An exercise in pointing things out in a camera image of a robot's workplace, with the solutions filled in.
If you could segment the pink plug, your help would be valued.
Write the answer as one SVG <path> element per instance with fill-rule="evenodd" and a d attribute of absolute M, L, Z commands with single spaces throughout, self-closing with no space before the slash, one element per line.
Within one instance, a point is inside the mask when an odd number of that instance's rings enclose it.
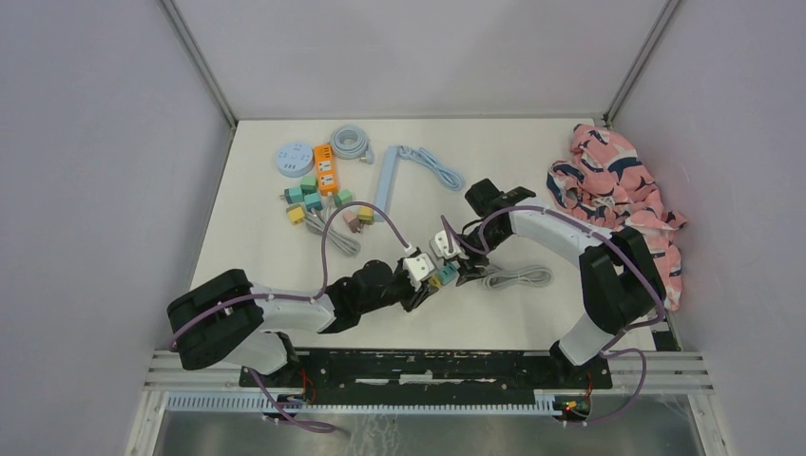
<path fill-rule="evenodd" d="M 358 218 L 357 213 L 351 209 L 346 209 L 342 212 L 342 218 L 345 225 L 351 233 L 360 234 L 362 231 L 362 222 Z"/>

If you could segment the green plug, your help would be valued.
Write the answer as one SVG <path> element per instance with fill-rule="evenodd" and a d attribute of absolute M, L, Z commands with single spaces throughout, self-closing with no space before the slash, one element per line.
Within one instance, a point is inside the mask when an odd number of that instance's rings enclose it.
<path fill-rule="evenodd" d="M 334 203 L 336 208 L 341 208 L 345 204 L 354 201 L 354 195 L 349 189 L 343 189 L 334 195 Z"/>
<path fill-rule="evenodd" d="M 299 185 L 300 189 L 305 195 L 314 194 L 318 189 L 318 180 L 316 176 L 304 176 Z"/>

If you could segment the yellow USB charger plug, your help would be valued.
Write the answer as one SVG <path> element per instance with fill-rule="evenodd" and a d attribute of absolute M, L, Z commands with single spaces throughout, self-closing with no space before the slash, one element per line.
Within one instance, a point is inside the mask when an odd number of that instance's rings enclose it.
<path fill-rule="evenodd" d="M 292 225 L 300 225 L 305 222 L 307 216 L 306 209 L 300 204 L 293 204 L 286 208 L 286 216 Z"/>

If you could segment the teal USB charger plug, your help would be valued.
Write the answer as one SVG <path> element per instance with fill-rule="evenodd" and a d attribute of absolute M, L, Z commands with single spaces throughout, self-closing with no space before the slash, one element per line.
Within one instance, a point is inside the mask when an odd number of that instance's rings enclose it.
<path fill-rule="evenodd" d="M 283 193 L 280 196 L 287 204 L 298 204 L 303 203 L 305 198 L 305 193 L 299 186 L 288 187 L 283 190 Z"/>

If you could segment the orange power strip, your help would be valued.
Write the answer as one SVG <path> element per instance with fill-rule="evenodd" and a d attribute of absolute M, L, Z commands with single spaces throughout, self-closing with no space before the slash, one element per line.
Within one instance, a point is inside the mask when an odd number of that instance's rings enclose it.
<path fill-rule="evenodd" d="M 339 191 L 336 155 L 327 143 L 315 146 L 313 152 L 319 194 L 322 197 L 332 197 Z"/>

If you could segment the round blue power socket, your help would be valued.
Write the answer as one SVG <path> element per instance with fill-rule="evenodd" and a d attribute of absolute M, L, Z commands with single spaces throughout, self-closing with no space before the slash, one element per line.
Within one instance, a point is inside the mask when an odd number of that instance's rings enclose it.
<path fill-rule="evenodd" d="M 281 146 L 275 156 L 279 173 L 287 178 L 301 178 L 314 168 L 313 147 L 306 142 L 289 142 Z"/>

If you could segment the long blue power strip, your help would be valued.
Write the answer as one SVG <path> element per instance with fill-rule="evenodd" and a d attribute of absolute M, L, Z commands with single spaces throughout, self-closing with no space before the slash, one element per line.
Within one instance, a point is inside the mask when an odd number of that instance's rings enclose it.
<path fill-rule="evenodd" d="M 380 175 L 374 193 L 374 206 L 384 213 L 389 211 L 392 199 L 393 185 L 400 157 L 399 152 L 399 145 L 391 145 L 383 154 Z"/>

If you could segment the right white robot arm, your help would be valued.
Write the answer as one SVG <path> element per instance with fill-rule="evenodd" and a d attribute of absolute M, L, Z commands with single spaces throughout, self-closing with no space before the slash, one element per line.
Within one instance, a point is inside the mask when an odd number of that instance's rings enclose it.
<path fill-rule="evenodd" d="M 665 288 L 644 236 L 633 228 L 612 231 L 550 207 L 533 191 L 518 186 L 508 192 L 490 180 L 474 184 L 465 200 L 480 219 L 467 234 L 445 222 L 443 258 L 461 256 L 466 272 L 487 264 L 504 241 L 533 241 L 577 267 L 584 312 L 549 352 L 551 380 L 572 388 L 587 374 L 586 363 L 611 348 L 646 315 L 662 316 Z"/>

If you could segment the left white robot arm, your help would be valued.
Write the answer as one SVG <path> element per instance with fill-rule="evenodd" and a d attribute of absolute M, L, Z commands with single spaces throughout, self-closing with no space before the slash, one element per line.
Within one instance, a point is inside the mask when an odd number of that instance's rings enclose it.
<path fill-rule="evenodd" d="M 187 371 L 225 362 L 288 386 L 299 372 L 288 331 L 346 332 L 363 315 L 395 304 L 411 312 L 434 293 L 435 272 L 423 256 L 404 258 L 395 268 L 372 260 L 323 292 L 293 292 L 262 286 L 232 269 L 168 305 L 169 348 Z"/>

